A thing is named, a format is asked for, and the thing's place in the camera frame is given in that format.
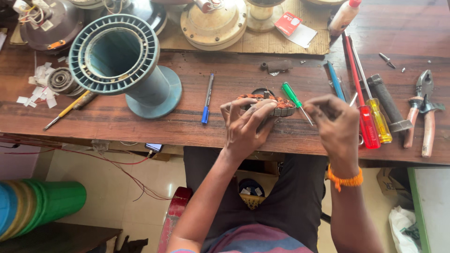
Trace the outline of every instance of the orange thread bracelet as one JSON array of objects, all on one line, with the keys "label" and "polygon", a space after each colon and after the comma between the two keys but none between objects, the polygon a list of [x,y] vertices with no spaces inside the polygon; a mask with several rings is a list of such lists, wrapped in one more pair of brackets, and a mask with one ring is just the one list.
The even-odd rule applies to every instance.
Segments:
[{"label": "orange thread bracelet", "polygon": [[350,179],[340,179],[335,175],[333,175],[333,173],[331,172],[331,164],[328,164],[328,179],[334,182],[334,187],[337,189],[338,192],[341,192],[341,185],[360,186],[363,183],[364,179],[363,179],[363,171],[361,170],[360,167],[358,168],[360,169],[360,172],[357,176],[354,176],[353,178]]}]

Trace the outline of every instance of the yellow screwdriver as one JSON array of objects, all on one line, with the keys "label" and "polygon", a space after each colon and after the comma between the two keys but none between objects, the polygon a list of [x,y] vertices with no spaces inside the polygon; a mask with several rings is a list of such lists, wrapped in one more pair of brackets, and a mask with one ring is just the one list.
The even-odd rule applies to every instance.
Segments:
[{"label": "yellow screwdriver", "polygon": [[377,128],[378,138],[380,139],[380,143],[388,144],[392,142],[391,132],[387,127],[386,119],[384,115],[380,111],[380,101],[378,99],[374,99],[369,90],[369,85],[364,76],[363,67],[360,62],[360,58],[358,57],[358,53],[356,52],[355,45],[353,45],[353,40],[351,36],[348,36],[351,44],[351,50],[353,52],[353,57],[356,61],[356,69],[359,71],[361,78],[363,79],[365,90],[367,91],[367,95],[369,99],[366,101],[366,104],[371,108],[371,114],[373,117],[373,121],[375,121],[375,127]]},{"label": "yellow screwdriver", "polygon": [[50,124],[48,124],[46,127],[44,127],[44,131],[47,130],[49,127],[51,127],[55,122],[57,122],[60,118],[62,118],[64,115],[66,115],[72,108],[81,101],[85,96],[87,96],[90,93],[89,90],[87,90],[83,95],[81,95],[79,98],[77,98],[71,105],[69,105],[67,108],[64,109]]}]

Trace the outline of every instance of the red chair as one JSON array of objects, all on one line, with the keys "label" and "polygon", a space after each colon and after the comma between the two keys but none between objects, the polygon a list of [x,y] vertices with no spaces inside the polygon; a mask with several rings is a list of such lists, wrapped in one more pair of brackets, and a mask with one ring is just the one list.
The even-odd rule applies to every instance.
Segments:
[{"label": "red chair", "polygon": [[175,227],[181,214],[184,212],[189,200],[192,197],[192,189],[178,187],[173,194],[169,209],[167,210],[166,220],[162,227],[161,237],[159,238],[157,253],[165,253],[167,243],[169,242],[172,230]]}]

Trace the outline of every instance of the glue bottle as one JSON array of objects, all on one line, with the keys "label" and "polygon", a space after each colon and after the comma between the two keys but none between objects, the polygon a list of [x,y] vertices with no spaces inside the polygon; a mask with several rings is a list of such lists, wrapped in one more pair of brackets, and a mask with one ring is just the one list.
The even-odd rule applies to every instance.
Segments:
[{"label": "glue bottle", "polygon": [[328,29],[331,36],[339,36],[360,11],[361,0],[349,0],[341,5]]}]

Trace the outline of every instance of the mobile phone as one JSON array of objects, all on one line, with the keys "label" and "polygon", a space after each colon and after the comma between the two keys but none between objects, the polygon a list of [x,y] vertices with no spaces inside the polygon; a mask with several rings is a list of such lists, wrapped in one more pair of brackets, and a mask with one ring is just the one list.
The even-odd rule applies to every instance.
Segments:
[{"label": "mobile phone", "polygon": [[155,144],[155,143],[146,143],[145,148],[149,150],[153,150],[156,153],[161,152],[162,144]]}]

